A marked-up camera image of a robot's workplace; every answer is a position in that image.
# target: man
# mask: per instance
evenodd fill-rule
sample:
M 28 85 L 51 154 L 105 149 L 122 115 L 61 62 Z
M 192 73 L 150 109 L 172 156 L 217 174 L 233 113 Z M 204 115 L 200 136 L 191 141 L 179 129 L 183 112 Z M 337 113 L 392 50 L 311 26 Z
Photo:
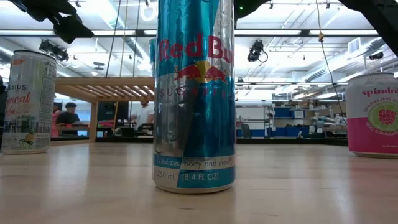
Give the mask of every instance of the man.
M 70 102 L 65 105 L 67 111 L 58 115 L 58 118 L 55 122 L 57 126 L 62 124 L 79 124 L 80 119 L 77 114 L 75 114 L 77 105 Z M 77 131 L 62 131 L 62 135 L 77 135 Z
M 154 122 L 154 107 L 149 106 L 148 101 L 140 101 L 142 108 L 133 113 L 130 117 L 131 122 L 136 121 L 136 129 L 143 124 L 152 124 Z

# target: ceiling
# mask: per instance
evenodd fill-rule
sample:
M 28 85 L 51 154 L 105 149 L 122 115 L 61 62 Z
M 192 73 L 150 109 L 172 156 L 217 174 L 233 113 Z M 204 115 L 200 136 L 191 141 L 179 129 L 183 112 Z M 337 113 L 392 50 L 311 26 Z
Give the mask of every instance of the ceiling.
M 148 8 L 145 0 L 80 0 L 81 7 L 72 5 L 78 10 L 83 24 L 89 29 L 111 30 L 106 20 L 117 13 L 120 3 L 119 17 L 128 29 L 155 30 L 157 28 L 157 1 L 151 0 Z M 331 0 L 330 8 L 326 8 L 326 1 L 319 1 L 320 23 L 323 29 L 373 29 L 362 14 L 347 9 L 339 1 Z M 27 14 L 18 10 L 7 0 L 0 0 L 0 30 L 7 29 L 46 29 L 51 30 L 49 21 L 37 22 Z M 257 11 L 238 20 L 237 29 L 318 29 L 317 8 L 315 0 L 274 0 L 273 8 L 270 4 L 263 4 Z M 355 37 L 326 38 L 324 42 L 325 54 L 328 59 L 348 50 L 348 43 Z M 373 38 L 362 38 L 368 42 Z M 151 77 L 151 65 L 148 60 L 135 57 L 134 51 L 124 44 L 122 38 L 100 37 L 92 39 L 76 39 L 68 45 L 56 37 L 0 37 L 0 50 L 15 49 L 38 50 L 42 40 L 49 40 L 52 44 L 67 49 L 70 60 L 58 67 L 67 76 L 97 77 L 106 74 L 108 60 L 109 77 Z M 149 41 L 151 37 L 136 37 L 138 51 L 144 58 L 149 58 Z M 262 40 L 269 59 L 266 63 L 248 62 L 249 48 L 255 40 Z M 395 57 L 391 51 L 386 55 Z M 98 71 L 93 62 L 104 63 L 104 70 Z M 235 76 L 244 78 L 245 82 L 302 82 L 304 75 L 325 63 L 322 47 L 318 38 L 314 37 L 237 37 L 235 38 Z M 349 65 L 339 68 L 338 77 L 345 77 L 365 69 L 365 61 L 357 59 Z

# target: table surface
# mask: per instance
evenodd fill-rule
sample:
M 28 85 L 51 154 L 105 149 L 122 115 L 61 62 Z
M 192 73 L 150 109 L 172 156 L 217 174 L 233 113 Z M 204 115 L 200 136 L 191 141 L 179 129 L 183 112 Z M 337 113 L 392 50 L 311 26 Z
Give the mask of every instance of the table surface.
M 0 223 L 397 223 L 398 161 L 347 147 L 238 145 L 233 188 L 163 192 L 151 144 L 82 144 L 0 156 Z

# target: ductwork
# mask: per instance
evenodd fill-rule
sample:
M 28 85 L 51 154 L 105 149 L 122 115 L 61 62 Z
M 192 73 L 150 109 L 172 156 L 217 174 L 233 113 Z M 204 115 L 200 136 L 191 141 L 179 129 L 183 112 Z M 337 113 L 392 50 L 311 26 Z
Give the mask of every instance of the ductwork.
M 101 16 L 110 28 L 128 29 L 124 23 L 124 19 L 120 15 L 118 18 L 118 10 L 112 0 L 90 0 L 90 3 L 95 5 L 95 9 L 98 10 L 98 15 Z M 136 43 L 134 38 L 127 37 L 125 43 L 137 56 L 138 61 L 141 63 L 150 63 L 149 56 L 145 53 L 144 49 Z
M 385 41 L 379 37 L 369 42 L 362 43 L 362 47 L 352 53 L 348 52 L 348 50 L 345 50 L 333 58 L 328 59 L 330 71 L 333 72 L 339 68 L 343 68 L 344 66 L 354 63 L 357 61 L 358 57 L 363 58 L 371 55 L 380 49 L 384 44 L 386 44 Z M 306 82 L 310 82 L 326 74 L 329 74 L 329 71 L 326 63 L 324 63 L 307 72 L 307 74 L 304 76 L 304 80 Z

